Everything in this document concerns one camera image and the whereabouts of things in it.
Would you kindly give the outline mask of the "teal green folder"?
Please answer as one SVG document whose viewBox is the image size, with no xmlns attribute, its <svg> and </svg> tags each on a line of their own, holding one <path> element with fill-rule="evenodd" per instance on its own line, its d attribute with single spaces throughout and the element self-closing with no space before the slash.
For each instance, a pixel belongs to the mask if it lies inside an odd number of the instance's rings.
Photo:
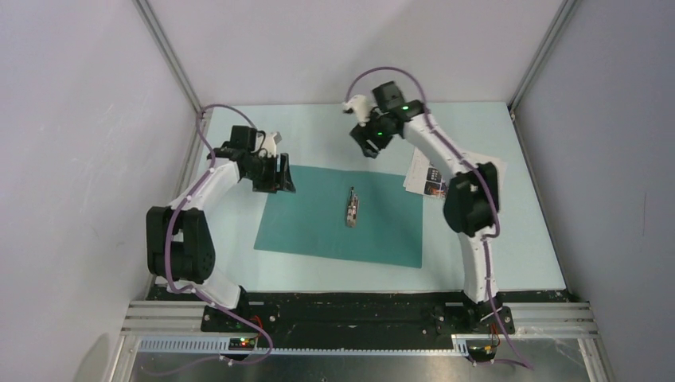
<svg viewBox="0 0 675 382">
<path fill-rule="evenodd" d="M 292 166 L 295 193 L 268 197 L 255 249 L 420 268 L 423 197 L 401 175 Z M 349 190 L 359 197 L 357 225 L 345 225 Z"/>
</svg>

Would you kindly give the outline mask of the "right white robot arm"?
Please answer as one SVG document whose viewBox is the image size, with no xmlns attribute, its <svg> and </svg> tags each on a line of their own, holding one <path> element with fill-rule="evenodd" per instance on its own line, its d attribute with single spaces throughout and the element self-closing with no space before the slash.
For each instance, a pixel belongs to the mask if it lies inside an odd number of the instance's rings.
<svg viewBox="0 0 675 382">
<path fill-rule="evenodd" d="M 462 321 L 467 329 L 482 332 L 499 311 L 491 251 L 492 240 L 501 232 L 499 170 L 493 162 L 476 162 L 463 153 L 425 102 L 407 101 L 395 82 L 382 84 L 372 94 L 373 99 L 346 96 L 343 111 L 357 119 L 349 134 L 367 158 L 376 158 L 399 135 L 440 172 L 446 184 L 443 217 L 462 247 L 462 292 L 467 298 Z"/>
</svg>

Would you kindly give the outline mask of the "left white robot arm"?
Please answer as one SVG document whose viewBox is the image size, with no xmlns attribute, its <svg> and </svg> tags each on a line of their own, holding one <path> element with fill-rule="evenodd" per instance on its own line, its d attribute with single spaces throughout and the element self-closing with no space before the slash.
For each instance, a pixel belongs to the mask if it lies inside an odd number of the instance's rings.
<svg viewBox="0 0 675 382">
<path fill-rule="evenodd" d="M 217 266 L 208 214 L 241 180 L 257 193 L 295 191 L 286 153 L 277 151 L 278 131 L 234 126 L 229 140 L 209 148 L 206 171 L 169 205 L 146 213 L 146 263 L 172 293 L 190 293 L 223 307 L 220 320 L 232 331 L 245 329 L 251 310 L 239 302 L 241 286 Z"/>
</svg>

